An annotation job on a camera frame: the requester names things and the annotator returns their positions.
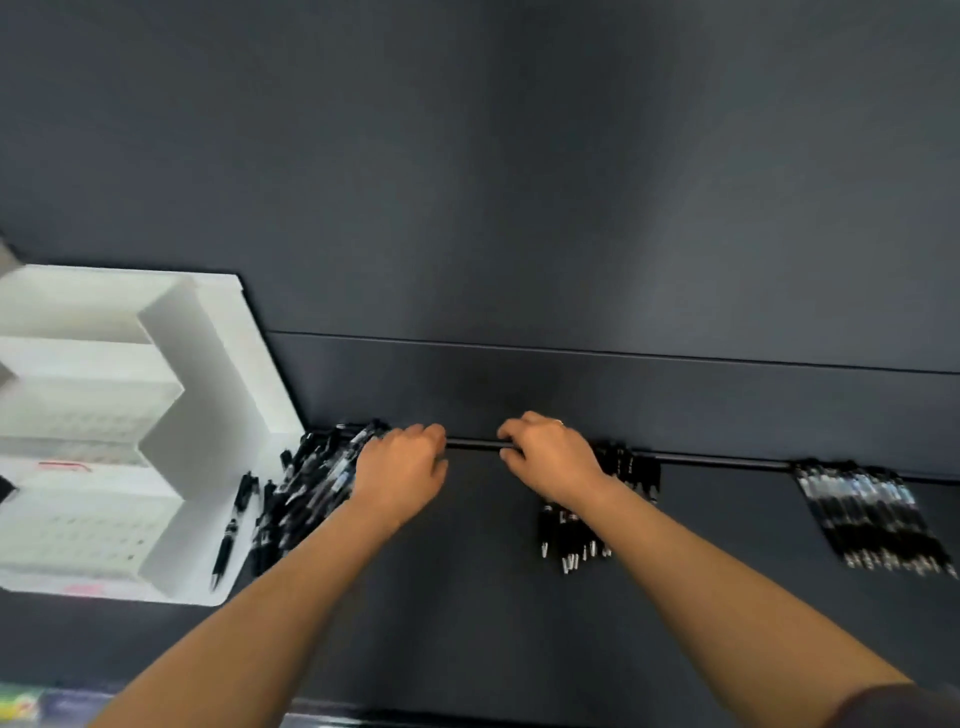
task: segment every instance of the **gray panel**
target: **gray panel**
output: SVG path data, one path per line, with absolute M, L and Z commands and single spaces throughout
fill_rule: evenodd
M 667 452 L 854 458 L 960 475 L 960 376 L 268 334 L 314 425 L 382 417 L 491 438 L 548 412 Z
M 341 603 L 299 695 L 587 728 L 733 725 L 615 562 L 563 578 L 538 499 L 489 453 L 446 487 Z M 782 474 L 664 469 L 662 505 L 928 685 L 960 683 L 960 585 L 841 567 Z M 960 489 L 917 486 L 960 552 Z M 0 680 L 124 682 L 206 610 L 0 594 Z
M 939 1 L 7 2 L 0 223 L 238 272 L 277 330 L 958 371 L 959 36 Z

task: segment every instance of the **white organizer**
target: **white organizer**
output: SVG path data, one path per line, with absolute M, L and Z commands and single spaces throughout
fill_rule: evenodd
M 243 473 L 302 426 L 234 276 L 23 266 L 0 278 L 0 587 L 214 605 Z

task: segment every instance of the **metal rod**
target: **metal rod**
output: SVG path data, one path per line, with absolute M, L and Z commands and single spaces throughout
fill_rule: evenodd
M 448 437 L 446 446 L 454 449 L 475 449 L 494 451 L 511 446 L 504 440 L 479 440 L 470 437 Z M 630 452 L 652 457 L 663 463 L 676 465 L 709 465 L 717 468 L 749 468 L 751 470 L 783 471 L 790 470 L 790 464 L 784 460 L 760 460 L 747 457 L 722 457 L 714 455 L 688 455 L 682 452 L 656 452 L 631 448 Z
M 453 449 L 472 449 L 496 451 L 511 446 L 503 440 L 480 440 L 470 437 L 448 437 L 446 446 Z M 774 473 L 789 473 L 790 463 L 786 460 L 763 460 L 752 457 L 724 457 L 722 455 L 693 455 L 685 452 L 658 452 L 630 448 L 630 452 L 644 457 L 652 457 L 661 463 L 671 465 L 700 465 L 710 468 L 738 468 L 741 470 L 769 471 Z M 960 478 L 949 476 L 931 476 L 926 473 L 901 472 L 904 480 L 915 483 L 931 483 L 937 485 L 960 485 Z

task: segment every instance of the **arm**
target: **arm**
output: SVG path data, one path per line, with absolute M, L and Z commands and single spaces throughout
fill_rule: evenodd
M 510 470 L 583 518 L 748 726 L 819 728 L 849 697 L 910 683 L 829 619 L 604 475 L 587 441 L 534 412 L 497 433 Z
M 148 667 L 91 727 L 278 725 L 337 599 L 440 491 L 444 444 L 439 425 L 370 441 L 357 461 L 352 498 Z

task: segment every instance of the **black pen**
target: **black pen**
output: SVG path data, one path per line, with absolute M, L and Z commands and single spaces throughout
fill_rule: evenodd
M 215 590 L 224 577 L 227 563 L 230 560 L 230 552 L 233 551 L 233 542 L 236 541 L 237 531 L 240 530 L 240 519 L 247 510 L 251 496 L 254 492 L 258 493 L 259 490 L 260 481 L 250 473 L 240 479 L 237 497 L 233 500 L 230 523 L 227 524 L 227 530 L 224 532 L 224 540 L 220 542 L 220 551 L 217 553 L 217 561 L 213 565 L 213 574 L 210 576 L 210 591 Z

